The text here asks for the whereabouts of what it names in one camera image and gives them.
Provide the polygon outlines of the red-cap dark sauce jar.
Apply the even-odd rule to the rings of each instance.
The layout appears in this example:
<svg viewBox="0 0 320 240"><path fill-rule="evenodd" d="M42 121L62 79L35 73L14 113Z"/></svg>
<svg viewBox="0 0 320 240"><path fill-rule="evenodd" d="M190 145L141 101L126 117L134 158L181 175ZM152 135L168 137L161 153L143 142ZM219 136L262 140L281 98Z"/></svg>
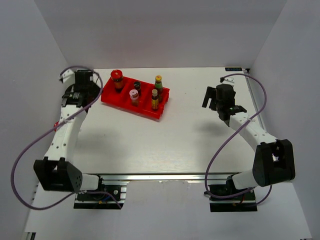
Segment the red-cap dark sauce jar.
<svg viewBox="0 0 320 240"><path fill-rule="evenodd" d="M123 81L123 72L119 69L115 69L110 73L110 77L113 80L115 90L120 93L125 85Z"/></svg>

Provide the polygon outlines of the pink-cap spice jar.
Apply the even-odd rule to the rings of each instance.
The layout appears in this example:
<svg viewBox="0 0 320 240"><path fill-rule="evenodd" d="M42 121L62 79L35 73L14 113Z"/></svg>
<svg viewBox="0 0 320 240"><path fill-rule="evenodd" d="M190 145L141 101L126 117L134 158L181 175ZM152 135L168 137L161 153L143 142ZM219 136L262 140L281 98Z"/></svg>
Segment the pink-cap spice jar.
<svg viewBox="0 0 320 240"><path fill-rule="evenodd" d="M131 104L135 107L139 105L139 92L136 89L132 89L129 91L129 97L131 100Z"/></svg>

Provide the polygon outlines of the black-cap spice shaker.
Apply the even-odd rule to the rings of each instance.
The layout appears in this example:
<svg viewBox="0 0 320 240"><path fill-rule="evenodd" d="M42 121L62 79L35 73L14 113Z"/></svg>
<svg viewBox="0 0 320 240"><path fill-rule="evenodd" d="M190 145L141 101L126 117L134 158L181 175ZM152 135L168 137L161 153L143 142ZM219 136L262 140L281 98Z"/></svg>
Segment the black-cap spice shaker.
<svg viewBox="0 0 320 240"><path fill-rule="evenodd" d="M141 96L141 94L142 94L142 92L141 92L141 89L142 89L141 82L140 81L135 81L133 83L133 87L134 87L135 90L137 90L138 95Z"/></svg>

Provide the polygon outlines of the green-label red sauce bottle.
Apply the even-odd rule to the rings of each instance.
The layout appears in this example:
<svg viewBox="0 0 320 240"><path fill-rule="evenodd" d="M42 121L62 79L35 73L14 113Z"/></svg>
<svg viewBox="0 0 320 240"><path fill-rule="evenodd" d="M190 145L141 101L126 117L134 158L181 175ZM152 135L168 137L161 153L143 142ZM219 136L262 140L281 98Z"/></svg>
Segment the green-label red sauce bottle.
<svg viewBox="0 0 320 240"><path fill-rule="evenodd" d="M162 76L161 75L155 76L154 88L157 90L158 101L161 103L163 101L163 84L162 84Z"/></svg>

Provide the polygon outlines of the yellow-label dark sauce bottle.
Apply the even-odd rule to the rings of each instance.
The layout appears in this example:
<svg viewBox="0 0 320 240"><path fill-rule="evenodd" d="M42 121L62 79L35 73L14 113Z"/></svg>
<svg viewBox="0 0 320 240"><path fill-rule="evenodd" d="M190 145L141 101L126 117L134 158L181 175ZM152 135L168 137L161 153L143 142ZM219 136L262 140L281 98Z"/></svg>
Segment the yellow-label dark sauce bottle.
<svg viewBox="0 0 320 240"><path fill-rule="evenodd" d="M157 89L153 89L151 92L151 108L153 110L157 110L159 108L159 95Z"/></svg>

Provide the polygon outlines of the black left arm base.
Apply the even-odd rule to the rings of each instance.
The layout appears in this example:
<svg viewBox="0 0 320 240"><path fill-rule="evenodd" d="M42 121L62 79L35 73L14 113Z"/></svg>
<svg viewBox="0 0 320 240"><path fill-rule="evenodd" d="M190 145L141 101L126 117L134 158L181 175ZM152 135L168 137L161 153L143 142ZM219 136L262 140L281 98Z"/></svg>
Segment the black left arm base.
<svg viewBox="0 0 320 240"><path fill-rule="evenodd" d="M75 196L73 208L82 210L120 210L126 199L127 182L101 180L93 193L79 193Z"/></svg>

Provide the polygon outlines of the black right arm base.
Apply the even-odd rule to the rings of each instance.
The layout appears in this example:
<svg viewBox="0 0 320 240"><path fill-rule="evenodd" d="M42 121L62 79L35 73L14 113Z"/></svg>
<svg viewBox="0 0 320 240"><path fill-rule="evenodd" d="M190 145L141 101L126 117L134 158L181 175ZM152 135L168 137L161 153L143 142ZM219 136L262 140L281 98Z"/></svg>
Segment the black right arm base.
<svg viewBox="0 0 320 240"><path fill-rule="evenodd" d="M257 212L256 196L254 191L243 194L245 189L236 189L229 176L223 184L209 184L209 191L204 195L209 197L209 206L212 213Z"/></svg>

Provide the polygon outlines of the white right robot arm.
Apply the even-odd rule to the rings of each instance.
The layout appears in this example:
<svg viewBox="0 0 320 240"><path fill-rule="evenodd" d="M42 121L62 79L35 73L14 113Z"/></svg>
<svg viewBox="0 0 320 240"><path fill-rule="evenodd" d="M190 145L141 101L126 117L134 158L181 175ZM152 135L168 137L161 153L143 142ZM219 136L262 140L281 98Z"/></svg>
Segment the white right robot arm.
<svg viewBox="0 0 320 240"><path fill-rule="evenodd" d="M250 170L232 175L226 181L224 196L236 200L244 190L266 187L296 177L294 150L287 139L278 139L250 119L247 110L235 104L236 92L232 85L207 87L202 107L218 113L219 118L239 134L254 150Z"/></svg>

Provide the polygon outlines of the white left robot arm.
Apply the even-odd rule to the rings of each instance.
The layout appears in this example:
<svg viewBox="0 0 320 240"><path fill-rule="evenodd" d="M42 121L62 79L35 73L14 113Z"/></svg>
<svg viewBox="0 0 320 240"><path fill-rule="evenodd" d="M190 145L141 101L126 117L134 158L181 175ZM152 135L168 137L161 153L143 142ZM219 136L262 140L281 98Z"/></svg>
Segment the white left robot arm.
<svg viewBox="0 0 320 240"><path fill-rule="evenodd" d="M99 96L101 89L94 82L90 70L69 69L62 74L61 81L69 86L62 96L60 119L50 147L42 160L34 162L33 169L45 191L88 191L90 196L99 200L106 193L106 187L99 183L99 176L82 173L73 162L78 135L89 104Z"/></svg>

